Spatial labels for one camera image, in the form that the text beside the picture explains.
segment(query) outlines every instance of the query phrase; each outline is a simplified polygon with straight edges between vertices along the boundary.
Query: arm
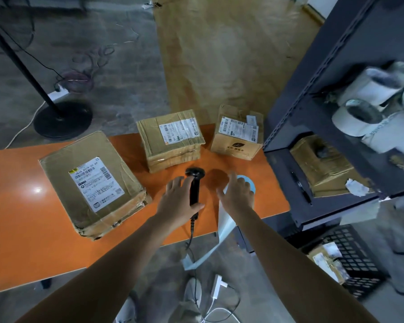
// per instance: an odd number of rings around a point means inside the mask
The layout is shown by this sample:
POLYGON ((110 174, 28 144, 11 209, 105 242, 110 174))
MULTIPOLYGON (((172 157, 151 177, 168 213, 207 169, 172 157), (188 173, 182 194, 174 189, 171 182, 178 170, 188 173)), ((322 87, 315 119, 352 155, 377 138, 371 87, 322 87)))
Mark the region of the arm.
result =
POLYGON ((296 323, 377 323, 339 283, 266 225, 253 211, 250 184, 230 175, 225 210, 250 241, 272 286, 296 323))
POLYGON ((182 179, 167 184, 156 215, 17 322, 113 322, 164 239, 204 207, 189 205, 193 177, 182 179))

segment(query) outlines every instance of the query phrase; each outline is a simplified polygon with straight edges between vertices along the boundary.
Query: black handheld barcode scanner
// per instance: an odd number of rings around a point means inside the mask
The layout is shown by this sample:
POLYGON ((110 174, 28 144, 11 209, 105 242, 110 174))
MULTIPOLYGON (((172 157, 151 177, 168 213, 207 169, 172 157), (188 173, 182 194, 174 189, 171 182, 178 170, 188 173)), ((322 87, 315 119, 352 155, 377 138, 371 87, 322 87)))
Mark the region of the black handheld barcode scanner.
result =
MULTIPOLYGON (((199 184, 200 184, 200 179, 205 177, 205 170, 202 168, 197 168, 197 167, 187 168, 186 176, 194 177, 192 184, 190 186, 190 205, 193 205, 193 204, 196 204, 199 202, 199 184)), ((186 246, 186 249, 188 249, 190 247, 190 244, 192 243, 193 232, 195 229, 195 220, 197 220, 198 217, 199 217, 199 212, 196 213, 194 216, 192 216, 190 219, 190 240, 186 246)))

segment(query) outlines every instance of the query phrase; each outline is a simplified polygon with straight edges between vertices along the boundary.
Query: orange tabletop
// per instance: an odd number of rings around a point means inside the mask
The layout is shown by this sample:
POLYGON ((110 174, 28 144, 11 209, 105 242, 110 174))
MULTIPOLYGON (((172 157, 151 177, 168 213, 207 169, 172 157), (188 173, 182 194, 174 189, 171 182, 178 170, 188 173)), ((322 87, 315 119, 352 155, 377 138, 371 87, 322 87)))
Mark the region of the orange tabletop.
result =
MULTIPOLYGON (((199 193, 200 202, 206 206, 196 221, 195 236, 217 230, 218 198, 215 189, 226 186, 226 173, 230 170, 248 176, 255 183, 255 210, 260 217, 290 209, 262 151, 252 161, 211 153, 209 144, 214 125, 202 126, 201 130, 207 144, 202 146, 199 160, 154 174, 148 172, 139 134, 110 138, 152 196, 153 203, 97 241, 75 232, 39 164, 40 158, 68 142, 0 151, 0 291, 91 265, 154 215, 167 182, 183 176, 189 166, 204 168, 206 172, 199 193)), ((189 232, 188 223, 176 229, 165 244, 188 239, 189 232)))

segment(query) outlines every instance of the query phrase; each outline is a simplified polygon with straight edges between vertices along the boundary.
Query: white shoe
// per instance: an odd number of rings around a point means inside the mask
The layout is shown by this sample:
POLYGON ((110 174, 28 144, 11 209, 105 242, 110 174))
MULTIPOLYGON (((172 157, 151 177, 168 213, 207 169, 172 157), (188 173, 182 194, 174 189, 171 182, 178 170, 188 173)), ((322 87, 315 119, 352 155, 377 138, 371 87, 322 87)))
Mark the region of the white shoe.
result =
POLYGON ((192 300, 199 307, 202 299, 202 285, 196 278, 190 278, 184 291, 184 301, 192 300))
POLYGON ((136 322, 136 306, 133 299, 129 296, 121 307, 117 317, 116 323, 136 322))

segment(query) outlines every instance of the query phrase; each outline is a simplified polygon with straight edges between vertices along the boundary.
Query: stand base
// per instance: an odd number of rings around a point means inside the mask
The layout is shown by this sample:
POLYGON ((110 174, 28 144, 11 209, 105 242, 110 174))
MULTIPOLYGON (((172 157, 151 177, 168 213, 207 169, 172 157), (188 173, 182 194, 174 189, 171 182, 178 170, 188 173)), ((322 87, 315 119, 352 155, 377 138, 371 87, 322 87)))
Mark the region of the stand base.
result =
POLYGON ((57 103, 56 106, 63 113, 62 118, 48 107, 34 119, 34 130, 39 135, 57 141, 70 140, 81 135, 90 126, 93 114, 86 104, 67 101, 57 103))

